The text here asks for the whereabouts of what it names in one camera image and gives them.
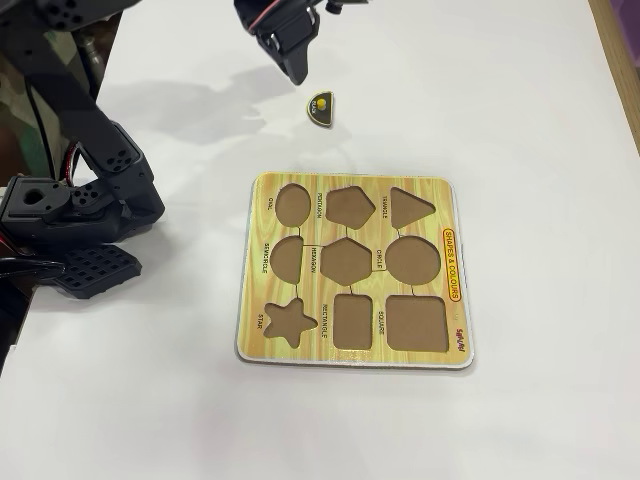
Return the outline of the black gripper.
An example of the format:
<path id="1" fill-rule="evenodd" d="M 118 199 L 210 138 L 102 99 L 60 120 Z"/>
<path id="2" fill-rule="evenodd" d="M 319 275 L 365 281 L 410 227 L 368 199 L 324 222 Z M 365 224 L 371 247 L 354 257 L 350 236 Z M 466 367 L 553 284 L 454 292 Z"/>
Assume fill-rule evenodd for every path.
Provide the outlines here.
<path id="1" fill-rule="evenodd" d="M 233 2 L 243 28 L 256 35 L 258 44 L 294 85 L 302 84 L 308 74 L 308 44 L 319 27 L 317 4 L 318 1 L 305 0 Z M 282 22 L 278 30 L 271 31 Z"/>

